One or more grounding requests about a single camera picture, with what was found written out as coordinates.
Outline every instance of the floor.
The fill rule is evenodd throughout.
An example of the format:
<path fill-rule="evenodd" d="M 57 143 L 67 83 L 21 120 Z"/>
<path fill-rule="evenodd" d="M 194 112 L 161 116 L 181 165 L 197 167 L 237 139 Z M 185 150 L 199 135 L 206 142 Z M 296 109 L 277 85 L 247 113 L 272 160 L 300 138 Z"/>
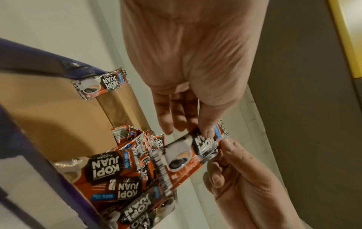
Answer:
<path fill-rule="evenodd" d="M 263 121 L 261 120 L 249 87 L 247 87 L 241 101 L 222 119 L 229 131 L 230 137 L 237 140 L 250 153 L 267 165 L 284 186 Z M 195 188 L 209 228 L 229 228 L 220 214 L 213 195 L 205 188 L 204 182 L 202 181 L 204 172 L 206 172 L 206 165 L 191 176 L 191 182 Z"/>

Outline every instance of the gray wall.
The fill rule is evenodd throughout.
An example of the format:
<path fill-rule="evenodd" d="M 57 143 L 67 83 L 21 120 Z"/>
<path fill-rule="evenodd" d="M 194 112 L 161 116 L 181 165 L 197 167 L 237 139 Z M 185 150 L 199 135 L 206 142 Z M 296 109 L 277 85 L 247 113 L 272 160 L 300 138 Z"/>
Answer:
<path fill-rule="evenodd" d="M 362 114 L 327 1 L 270 1 L 249 85 L 299 216 L 362 228 Z"/>

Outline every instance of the hand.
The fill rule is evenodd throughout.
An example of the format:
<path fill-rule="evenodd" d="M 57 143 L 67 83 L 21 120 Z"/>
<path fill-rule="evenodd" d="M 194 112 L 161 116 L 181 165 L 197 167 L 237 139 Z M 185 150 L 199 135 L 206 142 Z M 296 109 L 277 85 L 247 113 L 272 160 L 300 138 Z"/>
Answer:
<path fill-rule="evenodd" d="M 304 229 L 278 178 L 233 139 L 210 161 L 206 188 L 232 228 Z"/>
<path fill-rule="evenodd" d="M 243 95 L 268 0 L 122 0 L 129 58 L 165 134 L 213 125 Z"/>

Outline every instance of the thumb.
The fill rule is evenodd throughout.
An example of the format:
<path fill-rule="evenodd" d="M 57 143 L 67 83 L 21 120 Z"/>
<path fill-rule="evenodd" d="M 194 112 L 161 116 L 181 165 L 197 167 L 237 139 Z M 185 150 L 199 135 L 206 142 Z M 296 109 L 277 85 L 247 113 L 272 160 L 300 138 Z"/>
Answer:
<path fill-rule="evenodd" d="M 228 138 L 221 141 L 221 150 L 229 162 L 241 175 L 252 184 L 266 184 L 274 177 L 272 171 L 250 154 L 235 140 Z"/>
<path fill-rule="evenodd" d="M 210 106 L 200 101 L 200 112 L 198 117 L 198 125 L 201 134 L 205 138 L 213 138 L 215 135 L 214 125 L 219 118 L 227 111 L 233 103 Z"/>

